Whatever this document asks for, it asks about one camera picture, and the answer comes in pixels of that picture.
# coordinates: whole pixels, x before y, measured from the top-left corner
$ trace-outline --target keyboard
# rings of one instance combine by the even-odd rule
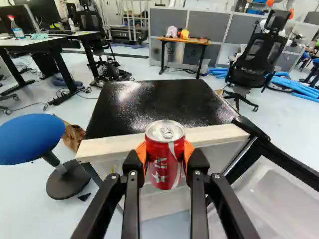
[[[70,30],[48,30],[48,34],[66,34],[73,35],[75,32]]]

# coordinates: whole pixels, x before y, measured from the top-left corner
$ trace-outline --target stool base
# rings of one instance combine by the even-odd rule
[[[55,200],[64,200],[77,195],[91,179],[75,159],[64,163],[63,166],[67,170],[65,174],[61,175],[56,169],[46,182],[46,192]]]

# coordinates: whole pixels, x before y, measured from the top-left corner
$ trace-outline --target chair wheel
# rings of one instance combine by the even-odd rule
[[[11,115],[12,111],[9,109],[6,109],[3,111],[6,115]]]

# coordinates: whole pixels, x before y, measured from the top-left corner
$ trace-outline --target pull tab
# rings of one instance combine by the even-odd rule
[[[169,127],[162,127],[159,130],[164,138],[172,138],[174,136],[173,130],[171,130]]]

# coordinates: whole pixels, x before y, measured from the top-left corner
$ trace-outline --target black tabletop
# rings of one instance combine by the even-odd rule
[[[184,127],[231,123],[238,113],[202,79],[105,83],[86,138],[145,132],[171,119]]]

